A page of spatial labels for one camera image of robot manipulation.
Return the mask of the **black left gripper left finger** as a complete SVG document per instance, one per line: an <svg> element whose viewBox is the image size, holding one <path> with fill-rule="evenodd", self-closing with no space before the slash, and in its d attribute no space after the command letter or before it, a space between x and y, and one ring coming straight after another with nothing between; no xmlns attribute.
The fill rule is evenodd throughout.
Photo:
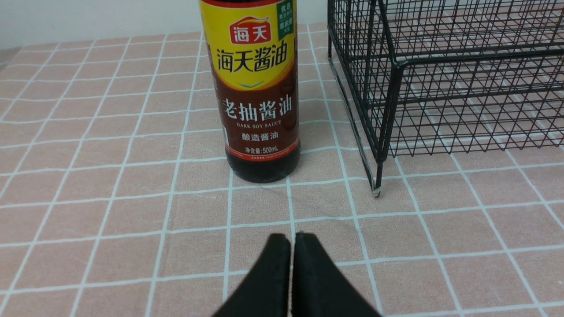
<svg viewBox="0 0 564 317"><path fill-rule="evenodd" d="M272 233L260 256L215 317L286 317L291 243Z"/></svg>

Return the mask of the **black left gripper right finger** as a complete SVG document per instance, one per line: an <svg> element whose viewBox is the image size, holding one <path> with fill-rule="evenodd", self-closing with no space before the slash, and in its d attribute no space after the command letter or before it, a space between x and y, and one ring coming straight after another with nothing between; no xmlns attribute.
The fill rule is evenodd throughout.
<svg viewBox="0 0 564 317"><path fill-rule="evenodd" d="M293 317L379 317L333 263L317 236L299 232L294 245Z"/></svg>

